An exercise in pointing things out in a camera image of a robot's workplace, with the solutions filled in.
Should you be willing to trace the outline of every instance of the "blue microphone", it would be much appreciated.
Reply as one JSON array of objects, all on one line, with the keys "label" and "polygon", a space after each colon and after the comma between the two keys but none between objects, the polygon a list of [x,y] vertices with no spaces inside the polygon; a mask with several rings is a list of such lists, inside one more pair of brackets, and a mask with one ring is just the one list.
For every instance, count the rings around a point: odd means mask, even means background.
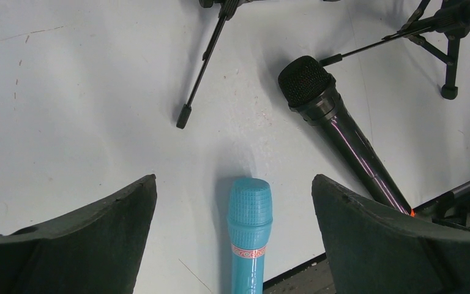
[{"label": "blue microphone", "polygon": [[232,294],[262,294],[264,254],[273,223],[271,188],[261,179],[233,182],[228,230],[233,252]]}]

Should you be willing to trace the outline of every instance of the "dark floor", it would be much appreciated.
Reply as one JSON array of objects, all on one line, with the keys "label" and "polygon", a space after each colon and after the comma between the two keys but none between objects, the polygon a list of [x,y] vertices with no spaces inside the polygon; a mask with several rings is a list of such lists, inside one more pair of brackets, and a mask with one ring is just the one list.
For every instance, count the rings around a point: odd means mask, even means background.
[{"label": "dark floor", "polygon": [[264,283],[264,294],[335,294],[329,262],[320,255]]}]

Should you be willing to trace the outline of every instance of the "microphone head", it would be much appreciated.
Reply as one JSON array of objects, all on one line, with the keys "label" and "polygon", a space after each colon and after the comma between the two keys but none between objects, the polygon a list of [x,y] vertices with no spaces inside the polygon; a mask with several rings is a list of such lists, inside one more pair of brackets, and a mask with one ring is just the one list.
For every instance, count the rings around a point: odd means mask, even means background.
[{"label": "microphone head", "polygon": [[242,178],[233,182],[229,197],[231,243],[245,250],[266,246],[273,223],[271,188],[266,181]]},{"label": "microphone head", "polygon": [[303,56],[288,65],[278,76],[278,85],[289,107],[296,108],[321,95],[332,75],[311,56]]}]

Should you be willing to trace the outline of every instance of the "microphone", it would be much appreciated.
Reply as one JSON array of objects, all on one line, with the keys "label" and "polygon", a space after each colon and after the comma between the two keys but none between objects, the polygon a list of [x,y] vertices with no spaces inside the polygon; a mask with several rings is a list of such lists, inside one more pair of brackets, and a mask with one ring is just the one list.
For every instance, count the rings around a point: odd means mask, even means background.
[{"label": "microphone", "polygon": [[370,142],[345,108],[336,90],[336,79],[318,61],[310,56],[293,61],[280,73],[278,84],[290,109],[328,137],[374,200],[414,216]]},{"label": "microphone", "polygon": [[253,178],[236,180],[231,188],[228,210],[233,252],[232,294],[262,294],[264,254],[272,223],[269,184]]}]

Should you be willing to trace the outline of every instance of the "white table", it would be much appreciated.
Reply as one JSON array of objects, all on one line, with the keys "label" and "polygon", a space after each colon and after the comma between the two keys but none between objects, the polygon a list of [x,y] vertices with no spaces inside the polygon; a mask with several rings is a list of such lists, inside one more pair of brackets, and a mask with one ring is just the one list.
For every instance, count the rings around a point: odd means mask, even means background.
[{"label": "white table", "polygon": [[[257,2],[225,26],[185,130],[218,7],[197,0],[0,0],[0,233],[43,222],[157,175],[135,293],[227,293],[225,213],[234,178],[270,182],[266,279],[322,254],[311,181],[365,193],[276,79],[293,59],[395,32],[415,0]],[[428,14],[436,11],[435,1]],[[446,45],[435,33],[428,39]],[[470,35],[457,100],[444,65],[408,40],[328,67],[353,117],[413,206],[470,180]]]}]

